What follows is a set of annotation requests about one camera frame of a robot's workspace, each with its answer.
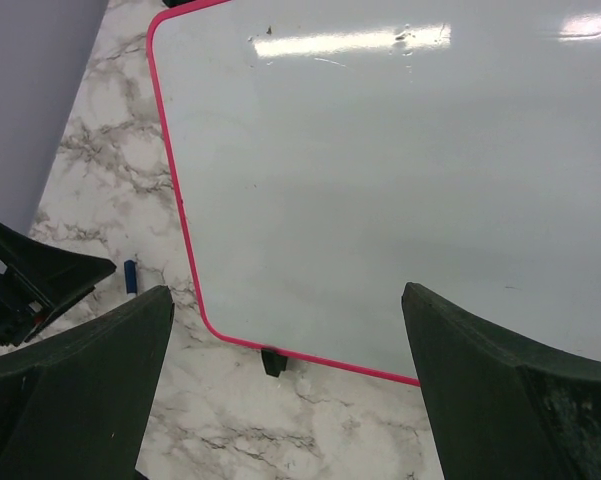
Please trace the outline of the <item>black front left board stand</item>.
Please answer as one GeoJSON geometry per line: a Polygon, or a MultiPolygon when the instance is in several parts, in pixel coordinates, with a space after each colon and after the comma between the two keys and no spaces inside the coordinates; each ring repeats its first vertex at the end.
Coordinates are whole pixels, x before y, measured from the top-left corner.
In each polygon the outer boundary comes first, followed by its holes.
{"type": "Polygon", "coordinates": [[[268,376],[278,378],[287,369],[287,356],[269,348],[262,348],[260,354],[265,373],[268,376]]]}

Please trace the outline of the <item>pink framed whiteboard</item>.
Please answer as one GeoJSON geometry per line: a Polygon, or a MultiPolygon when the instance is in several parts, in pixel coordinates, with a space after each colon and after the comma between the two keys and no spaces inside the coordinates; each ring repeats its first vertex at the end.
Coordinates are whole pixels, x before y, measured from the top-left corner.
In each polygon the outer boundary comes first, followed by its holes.
{"type": "Polygon", "coordinates": [[[601,361],[601,1],[193,1],[147,53],[214,336],[414,383],[414,282],[601,361]]]}

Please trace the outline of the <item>blue white marker pen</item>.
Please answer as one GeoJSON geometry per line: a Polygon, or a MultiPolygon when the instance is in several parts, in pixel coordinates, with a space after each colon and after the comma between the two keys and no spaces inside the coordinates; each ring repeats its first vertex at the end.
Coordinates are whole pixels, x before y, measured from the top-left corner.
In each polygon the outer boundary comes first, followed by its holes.
{"type": "Polygon", "coordinates": [[[134,260],[126,260],[123,267],[126,295],[128,298],[135,298],[138,295],[136,263],[134,260]]]}

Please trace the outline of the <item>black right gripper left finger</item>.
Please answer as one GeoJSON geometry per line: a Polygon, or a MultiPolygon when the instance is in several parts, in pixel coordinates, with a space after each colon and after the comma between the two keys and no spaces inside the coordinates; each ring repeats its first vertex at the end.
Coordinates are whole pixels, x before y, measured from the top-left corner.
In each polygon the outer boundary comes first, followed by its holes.
{"type": "Polygon", "coordinates": [[[139,479],[174,317],[166,286],[0,356],[0,479],[139,479]]]}

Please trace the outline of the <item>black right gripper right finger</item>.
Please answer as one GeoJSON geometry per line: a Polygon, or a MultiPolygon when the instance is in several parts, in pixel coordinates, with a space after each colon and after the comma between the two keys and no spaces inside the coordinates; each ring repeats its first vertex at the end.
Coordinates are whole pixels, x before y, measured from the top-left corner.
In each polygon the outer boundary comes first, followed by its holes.
{"type": "Polygon", "coordinates": [[[402,311],[447,479],[601,479],[601,362],[406,285],[402,311]]]}

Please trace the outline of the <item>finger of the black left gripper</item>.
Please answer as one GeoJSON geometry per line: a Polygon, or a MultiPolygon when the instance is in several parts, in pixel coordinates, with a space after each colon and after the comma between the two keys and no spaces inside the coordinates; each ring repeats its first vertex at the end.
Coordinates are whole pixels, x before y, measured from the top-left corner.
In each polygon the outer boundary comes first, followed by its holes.
{"type": "Polygon", "coordinates": [[[32,240],[0,223],[0,260],[31,264],[48,285],[50,314],[47,328],[116,271],[109,259],[78,254],[32,240]]]}

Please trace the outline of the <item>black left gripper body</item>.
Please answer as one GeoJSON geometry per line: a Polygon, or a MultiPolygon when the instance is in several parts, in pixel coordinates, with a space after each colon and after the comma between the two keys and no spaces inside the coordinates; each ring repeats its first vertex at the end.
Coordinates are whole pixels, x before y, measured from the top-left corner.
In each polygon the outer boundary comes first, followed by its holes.
{"type": "Polygon", "coordinates": [[[48,285],[29,262],[0,273],[0,346],[19,346],[37,335],[50,314],[48,285]]]}

